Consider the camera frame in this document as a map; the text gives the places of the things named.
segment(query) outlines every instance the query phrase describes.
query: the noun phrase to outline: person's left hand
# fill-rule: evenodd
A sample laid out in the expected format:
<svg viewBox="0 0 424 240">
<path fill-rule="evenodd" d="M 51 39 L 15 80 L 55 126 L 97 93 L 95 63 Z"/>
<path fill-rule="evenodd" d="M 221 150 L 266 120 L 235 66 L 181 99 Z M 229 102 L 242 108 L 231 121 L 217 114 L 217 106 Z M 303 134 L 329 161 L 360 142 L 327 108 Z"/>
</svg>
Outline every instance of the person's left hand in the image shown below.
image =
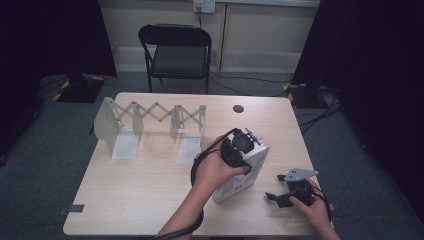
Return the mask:
<svg viewBox="0 0 424 240">
<path fill-rule="evenodd" d="M 246 173 L 249 167 L 232 168 L 221 158 L 222 142 L 219 142 L 199 165 L 194 186 L 207 188 L 211 192 L 224 185 L 232 177 Z"/>
</svg>

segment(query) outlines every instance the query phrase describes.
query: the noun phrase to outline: chair backrest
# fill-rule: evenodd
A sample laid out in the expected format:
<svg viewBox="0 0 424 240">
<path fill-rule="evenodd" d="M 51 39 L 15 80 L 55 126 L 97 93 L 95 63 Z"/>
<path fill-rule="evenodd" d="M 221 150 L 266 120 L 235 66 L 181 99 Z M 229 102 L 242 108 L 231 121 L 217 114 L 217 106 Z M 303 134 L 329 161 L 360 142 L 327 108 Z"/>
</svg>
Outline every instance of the chair backrest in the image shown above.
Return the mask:
<svg viewBox="0 0 424 240">
<path fill-rule="evenodd" d="M 208 47 L 212 45 L 212 39 L 205 30 L 190 26 L 176 24 L 149 24 L 140 29 L 138 38 L 146 48 L 146 44 L 168 46 L 197 46 Z"/>
</svg>

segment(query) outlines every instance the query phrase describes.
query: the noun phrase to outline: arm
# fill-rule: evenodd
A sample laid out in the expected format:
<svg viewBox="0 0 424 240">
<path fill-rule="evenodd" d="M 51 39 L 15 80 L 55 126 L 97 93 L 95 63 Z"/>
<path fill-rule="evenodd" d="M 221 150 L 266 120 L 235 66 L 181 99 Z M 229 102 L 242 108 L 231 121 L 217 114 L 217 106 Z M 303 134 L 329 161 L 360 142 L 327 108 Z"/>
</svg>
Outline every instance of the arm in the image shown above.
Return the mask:
<svg viewBox="0 0 424 240">
<path fill-rule="evenodd" d="M 307 181 L 311 184 L 311 186 L 314 189 L 315 194 L 321 194 L 319 192 L 318 185 L 313 182 L 310 179 L 307 179 Z M 294 196 L 291 196 L 290 202 L 293 203 L 294 206 L 300 209 L 302 211 L 306 218 L 308 218 L 309 222 L 314 226 L 314 228 L 317 230 L 319 235 L 324 240 L 339 240 L 340 237 L 337 234 L 337 232 L 334 230 L 333 226 L 331 225 L 330 220 L 328 219 L 327 215 L 327 208 L 325 206 L 324 201 L 319 198 L 314 198 L 314 203 L 311 206 L 305 205 L 303 202 L 301 202 L 299 199 L 297 199 Z"/>
<path fill-rule="evenodd" d="M 221 146 L 222 142 L 217 144 L 199 165 L 196 172 L 196 181 L 192 189 L 189 191 L 187 197 L 181 203 L 177 211 L 159 231 L 157 236 L 178 231 L 193 224 L 202 212 L 206 202 L 217 188 L 222 186 L 233 176 L 241 175 L 249 170 L 248 167 L 229 167 L 221 158 L 221 152 L 219 151 Z M 179 239 L 190 238 L 191 234 L 188 234 Z"/>
</svg>

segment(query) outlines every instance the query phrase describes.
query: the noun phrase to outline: gray carpet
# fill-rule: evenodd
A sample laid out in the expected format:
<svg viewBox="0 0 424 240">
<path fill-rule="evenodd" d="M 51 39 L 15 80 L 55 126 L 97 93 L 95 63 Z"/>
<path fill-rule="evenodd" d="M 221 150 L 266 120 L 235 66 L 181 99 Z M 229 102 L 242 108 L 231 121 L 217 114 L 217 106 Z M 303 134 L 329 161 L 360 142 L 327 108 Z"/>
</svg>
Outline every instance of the gray carpet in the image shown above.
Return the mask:
<svg viewBox="0 0 424 240">
<path fill-rule="evenodd" d="M 284 97 L 281 82 L 290 80 L 288 74 L 225 76 L 279 83 L 213 76 L 210 94 Z M 8 153 L 6 166 L 0 168 L 0 239 L 138 239 L 69 237 L 62 231 L 66 217 L 57 212 L 72 204 L 77 193 L 97 142 L 89 132 L 103 98 L 114 98 L 119 92 L 147 92 L 145 74 L 119 73 L 118 78 L 108 78 L 94 104 L 52 101 L 61 78 L 43 79 L 42 109 Z M 153 90 L 203 94 L 204 86 L 202 81 L 165 79 L 164 85 L 154 81 Z M 330 101 L 332 94 L 326 98 Z M 322 112 L 295 109 L 299 123 Z M 304 134 L 322 190 L 337 206 L 333 212 L 337 232 L 343 239 L 424 239 L 423 225 L 408 201 L 390 175 L 363 150 L 357 136 L 342 111 L 318 121 Z"/>
</svg>

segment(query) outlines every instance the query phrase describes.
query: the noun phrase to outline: black folding chair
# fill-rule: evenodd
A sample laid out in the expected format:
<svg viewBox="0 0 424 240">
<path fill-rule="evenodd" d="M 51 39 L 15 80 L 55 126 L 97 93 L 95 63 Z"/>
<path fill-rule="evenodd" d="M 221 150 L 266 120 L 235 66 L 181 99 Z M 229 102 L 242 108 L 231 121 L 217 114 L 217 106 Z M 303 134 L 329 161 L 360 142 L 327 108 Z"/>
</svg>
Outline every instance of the black folding chair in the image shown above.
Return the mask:
<svg viewBox="0 0 424 240">
<path fill-rule="evenodd" d="M 212 39 L 203 29 L 189 25 L 149 24 L 138 38 L 144 48 L 149 90 L 151 78 L 205 79 L 208 94 Z M 149 46 L 155 46 L 154 56 Z"/>
</svg>

